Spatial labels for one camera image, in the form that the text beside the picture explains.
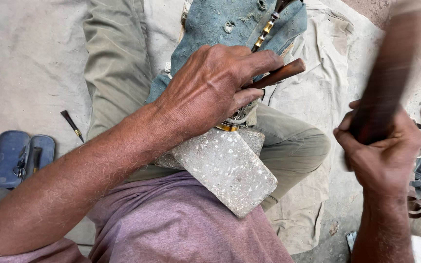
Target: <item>blue cloth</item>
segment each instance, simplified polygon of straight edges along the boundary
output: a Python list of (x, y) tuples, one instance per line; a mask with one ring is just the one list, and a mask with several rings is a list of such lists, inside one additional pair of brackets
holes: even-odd
[[(194, 0), (186, 19), (186, 33), (171, 57), (171, 75), (174, 76), (202, 45), (220, 43), (252, 48), (273, 12), (275, 3), (276, 0)], [(306, 23), (305, 4), (301, 1), (290, 4), (280, 14), (259, 50), (270, 49), (282, 54), (295, 37), (306, 30)], [(145, 102), (155, 101), (169, 82), (167, 76), (158, 75), (151, 84)]]

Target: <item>wooden chisel handle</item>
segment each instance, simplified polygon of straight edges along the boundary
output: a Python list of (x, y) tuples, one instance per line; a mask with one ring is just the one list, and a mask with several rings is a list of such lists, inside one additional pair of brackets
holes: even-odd
[(263, 88), (266, 86), (274, 85), (278, 81), (285, 80), (286, 78), (300, 74), (305, 70), (305, 63), (301, 58), (297, 58), (296, 60), (288, 63), (282, 68), (271, 71), (269, 75), (265, 76), (259, 81), (254, 82), (249, 87)]

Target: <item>pink t-shirt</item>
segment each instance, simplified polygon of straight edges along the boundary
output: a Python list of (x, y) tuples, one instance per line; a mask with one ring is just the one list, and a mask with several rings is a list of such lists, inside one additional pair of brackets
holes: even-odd
[(61, 239), (0, 262), (293, 262), (261, 206), (237, 218), (188, 172), (122, 184), (87, 216), (97, 229), (88, 259)]

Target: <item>leg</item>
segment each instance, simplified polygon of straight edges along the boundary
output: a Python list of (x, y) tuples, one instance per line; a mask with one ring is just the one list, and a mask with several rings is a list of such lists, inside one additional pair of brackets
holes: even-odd
[(256, 112), (254, 129), (266, 136), (260, 159), (278, 180), (276, 190), (261, 203), (267, 211), (321, 165), (330, 140), (316, 127), (269, 106), (259, 104)]
[[(145, 17), (141, 0), (88, 0), (84, 22), (87, 88), (92, 117), (87, 140), (113, 127), (143, 106), (152, 80), (145, 46)], [(178, 170), (149, 165), (132, 181), (166, 176)]]

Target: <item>forearm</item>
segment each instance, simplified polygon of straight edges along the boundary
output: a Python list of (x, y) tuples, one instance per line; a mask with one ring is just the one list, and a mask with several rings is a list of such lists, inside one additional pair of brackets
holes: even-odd
[(149, 104), (38, 171), (0, 202), (0, 255), (53, 243), (129, 174), (185, 138)]
[(364, 191), (364, 211), (352, 263), (413, 263), (406, 197), (379, 198)]

